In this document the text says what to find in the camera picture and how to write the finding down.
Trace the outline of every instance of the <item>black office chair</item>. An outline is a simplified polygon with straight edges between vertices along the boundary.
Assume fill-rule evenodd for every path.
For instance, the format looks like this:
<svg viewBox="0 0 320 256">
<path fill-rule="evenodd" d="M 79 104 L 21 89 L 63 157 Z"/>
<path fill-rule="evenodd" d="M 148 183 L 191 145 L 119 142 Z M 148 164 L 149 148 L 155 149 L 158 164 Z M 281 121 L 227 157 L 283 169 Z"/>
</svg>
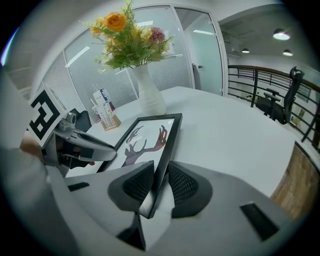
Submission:
<svg viewBox="0 0 320 256">
<path fill-rule="evenodd" d="M 91 122 L 88 111 L 84 110 L 81 113 L 79 113 L 74 108 L 70 112 L 76 115 L 75 128 L 86 133 L 91 128 Z"/>
<path fill-rule="evenodd" d="M 270 88 L 266 90 L 272 93 L 272 95 L 265 92 L 265 98 L 259 98 L 255 106 L 263 111 L 265 116 L 269 115 L 273 121 L 277 119 L 280 124 L 285 125 L 290 121 L 292 106 L 296 99 L 295 96 L 304 75 L 305 73 L 296 69 L 296 66 L 291 69 L 290 78 L 292 79 L 292 84 L 284 97 L 284 107 L 276 103 L 280 101 L 280 99 L 276 97 L 276 95 L 279 95 L 279 92 Z"/>
</svg>

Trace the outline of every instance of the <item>black picture frame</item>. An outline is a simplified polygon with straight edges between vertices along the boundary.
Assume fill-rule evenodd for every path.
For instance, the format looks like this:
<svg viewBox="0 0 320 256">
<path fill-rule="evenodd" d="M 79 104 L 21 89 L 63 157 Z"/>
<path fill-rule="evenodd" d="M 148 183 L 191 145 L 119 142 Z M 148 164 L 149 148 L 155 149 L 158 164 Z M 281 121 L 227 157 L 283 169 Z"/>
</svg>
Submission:
<svg viewBox="0 0 320 256">
<path fill-rule="evenodd" d="M 133 124 L 129 127 L 129 129 L 124 133 L 124 135 L 120 138 L 117 144 L 114 146 L 115 150 L 118 151 L 120 146 L 125 142 L 126 138 L 131 134 L 133 129 L 136 127 L 136 125 L 140 121 L 173 119 L 173 124 L 170 130 L 170 133 L 166 140 L 157 168 L 154 172 L 154 182 L 153 182 L 152 188 L 142 203 L 142 205 L 144 205 L 144 208 L 146 210 L 140 211 L 140 215 L 144 216 L 147 219 L 152 218 L 155 214 L 155 211 L 156 211 L 155 204 L 157 201 L 157 197 L 158 197 L 163 179 L 167 171 L 168 162 L 170 161 L 173 155 L 173 152 L 177 147 L 178 140 L 176 138 L 179 135 L 182 118 L 183 118 L 182 113 L 138 117 L 133 122 Z M 109 163 L 111 162 L 112 161 L 104 161 L 102 165 L 99 167 L 97 173 L 105 171 Z"/>
</svg>

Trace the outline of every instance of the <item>flower vase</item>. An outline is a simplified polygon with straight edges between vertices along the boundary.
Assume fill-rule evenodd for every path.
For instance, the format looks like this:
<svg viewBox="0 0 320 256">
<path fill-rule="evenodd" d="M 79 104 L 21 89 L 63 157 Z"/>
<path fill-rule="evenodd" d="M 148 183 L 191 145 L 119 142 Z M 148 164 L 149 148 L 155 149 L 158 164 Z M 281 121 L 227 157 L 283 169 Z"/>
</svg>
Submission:
<svg viewBox="0 0 320 256">
<path fill-rule="evenodd" d="M 137 66 L 132 71 L 138 81 L 139 103 L 143 114 L 145 116 L 164 115 L 166 103 L 161 92 L 151 80 L 148 65 Z"/>
</svg>

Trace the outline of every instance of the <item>deer antler artwork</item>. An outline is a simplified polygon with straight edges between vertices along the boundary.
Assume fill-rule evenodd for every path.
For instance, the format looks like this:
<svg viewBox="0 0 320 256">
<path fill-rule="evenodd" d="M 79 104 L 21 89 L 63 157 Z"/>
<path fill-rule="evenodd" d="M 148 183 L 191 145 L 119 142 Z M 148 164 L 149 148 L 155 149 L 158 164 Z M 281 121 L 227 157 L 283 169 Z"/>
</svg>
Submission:
<svg viewBox="0 0 320 256">
<path fill-rule="evenodd" d="M 153 147 L 146 148 L 147 140 L 144 141 L 144 145 L 141 150 L 135 151 L 134 147 L 137 142 L 135 142 L 133 145 L 130 143 L 131 140 L 138 135 L 138 131 L 142 128 L 143 126 L 136 128 L 132 131 L 130 136 L 126 139 L 125 143 L 129 146 L 129 149 L 126 148 L 124 151 L 124 154 L 126 155 L 126 159 L 122 165 L 122 167 L 125 166 L 130 166 L 133 165 L 137 159 L 142 156 L 145 152 L 154 152 L 160 150 L 167 142 L 167 134 L 168 131 L 166 128 L 161 125 L 162 129 L 159 128 L 159 136 L 158 139 L 156 140 L 156 143 Z"/>
</svg>

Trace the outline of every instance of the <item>wooden floor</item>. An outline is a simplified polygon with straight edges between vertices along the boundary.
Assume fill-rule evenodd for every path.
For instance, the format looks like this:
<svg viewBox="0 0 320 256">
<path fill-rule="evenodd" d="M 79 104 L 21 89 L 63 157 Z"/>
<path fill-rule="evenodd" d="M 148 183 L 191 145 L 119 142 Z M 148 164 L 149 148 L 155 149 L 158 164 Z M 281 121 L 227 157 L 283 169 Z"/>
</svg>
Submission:
<svg viewBox="0 0 320 256">
<path fill-rule="evenodd" d="M 319 193 L 319 175 L 302 150 L 294 146 L 288 167 L 271 199 L 293 219 L 310 212 Z"/>
</svg>

